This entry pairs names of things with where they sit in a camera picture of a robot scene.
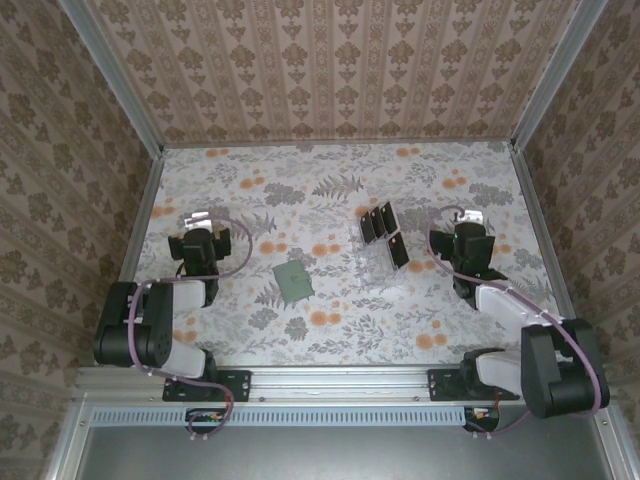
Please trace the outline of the clear acrylic card stand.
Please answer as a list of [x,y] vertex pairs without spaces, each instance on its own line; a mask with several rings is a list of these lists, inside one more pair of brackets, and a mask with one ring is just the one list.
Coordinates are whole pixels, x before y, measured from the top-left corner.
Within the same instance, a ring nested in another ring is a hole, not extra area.
[[[375,207],[380,208],[383,204],[376,205]],[[366,212],[370,213],[375,207],[370,210],[366,210],[362,215],[364,215]],[[363,243],[359,228],[360,217],[358,218],[356,225],[357,240],[355,241],[354,250],[356,255],[356,265],[359,272],[361,273],[362,282],[367,287],[387,287],[391,284],[392,280],[396,276],[398,276],[409,264],[408,263],[401,269],[394,269],[391,261],[391,256],[389,254],[387,245],[388,240],[398,231],[400,231],[402,234],[399,220],[396,215],[398,221],[398,230],[393,235],[386,235],[384,238],[376,239],[371,244],[365,245]]]

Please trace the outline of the floral patterned table cover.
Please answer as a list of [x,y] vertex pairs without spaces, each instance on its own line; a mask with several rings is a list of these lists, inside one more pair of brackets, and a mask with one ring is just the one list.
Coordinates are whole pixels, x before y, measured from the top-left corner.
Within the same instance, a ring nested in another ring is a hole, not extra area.
[[[429,255],[428,227],[451,207],[480,210],[496,239],[492,266],[541,308],[557,311],[505,141],[168,149],[138,280],[172,276],[168,237],[187,215],[236,219],[232,253],[210,307],[179,314],[173,336],[229,366],[455,363],[518,332],[454,292]],[[409,254],[384,288],[363,284],[358,218],[390,201]],[[286,304],[273,268],[299,260],[314,296]]]

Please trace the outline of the black connector board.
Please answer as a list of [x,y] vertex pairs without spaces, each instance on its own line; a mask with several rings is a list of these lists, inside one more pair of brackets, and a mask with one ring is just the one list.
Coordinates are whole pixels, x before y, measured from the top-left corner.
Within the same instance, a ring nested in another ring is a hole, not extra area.
[[500,410],[498,407],[465,407],[463,428],[472,434],[492,434],[498,429]]
[[208,437],[224,422],[226,408],[195,408],[185,413],[185,428],[192,437]]

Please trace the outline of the grey metal panel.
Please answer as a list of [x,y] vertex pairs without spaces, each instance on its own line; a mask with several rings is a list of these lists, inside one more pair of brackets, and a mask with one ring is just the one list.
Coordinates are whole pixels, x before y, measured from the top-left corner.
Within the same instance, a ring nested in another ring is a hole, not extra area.
[[593,427],[529,421],[490,440],[459,428],[97,428],[77,480],[612,480]]

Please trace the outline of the aluminium side rail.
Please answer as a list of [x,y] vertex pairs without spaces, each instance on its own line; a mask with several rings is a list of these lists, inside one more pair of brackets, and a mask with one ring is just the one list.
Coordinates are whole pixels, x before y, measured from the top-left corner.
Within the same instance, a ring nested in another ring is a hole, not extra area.
[[525,157],[514,145],[507,145],[559,313],[566,318],[577,318]]
[[162,157],[154,160],[151,164],[149,177],[144,188],[139,210],[131,231],[127,251],[119,273],[119,281],[129,282],[135,279],[146,231],[160,186],[163,168],[164,159]]

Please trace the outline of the long aluminium base rail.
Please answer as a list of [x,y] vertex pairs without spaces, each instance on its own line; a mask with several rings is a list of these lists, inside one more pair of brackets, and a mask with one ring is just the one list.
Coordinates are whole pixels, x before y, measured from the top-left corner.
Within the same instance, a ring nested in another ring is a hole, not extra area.
[[[340,367],[231,367],[249,370],[251,389],[240,404],[311,406],[411,403],[427,404],[427,371],[458,369],[449,365],[340,366]],[[140,405],[162,402],[165,381],[133,368],[85,367],[80,370],[72,399],[106,405]]]

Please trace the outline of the aluminium frame post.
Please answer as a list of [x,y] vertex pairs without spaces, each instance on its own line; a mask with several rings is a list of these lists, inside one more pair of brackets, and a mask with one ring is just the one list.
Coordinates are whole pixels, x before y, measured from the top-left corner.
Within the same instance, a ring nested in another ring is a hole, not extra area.
[[162,157],[163,141],[158,128],[143,106],[142,97],[135,91],[126,69],[117,58],[86,0],[58,0],[72,25],[88,49],[117,101],[127,115],[140,141],[153,161]]
[[516,151],[523,151],[535,133],[607,3],[608,0],[580,0],[511,135]]

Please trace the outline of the aluminium frame bar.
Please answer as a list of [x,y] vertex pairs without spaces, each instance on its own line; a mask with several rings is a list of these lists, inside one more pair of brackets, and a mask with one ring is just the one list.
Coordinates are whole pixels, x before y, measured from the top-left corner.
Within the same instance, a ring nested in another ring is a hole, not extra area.
[[618,407],[609,405],[601,409],[594,421],[612,479],[634,480],[633,465],[626,453],[624,419]]
[[75,480],[90,431],[93,408],[72,403],[62,423],[45,480]]

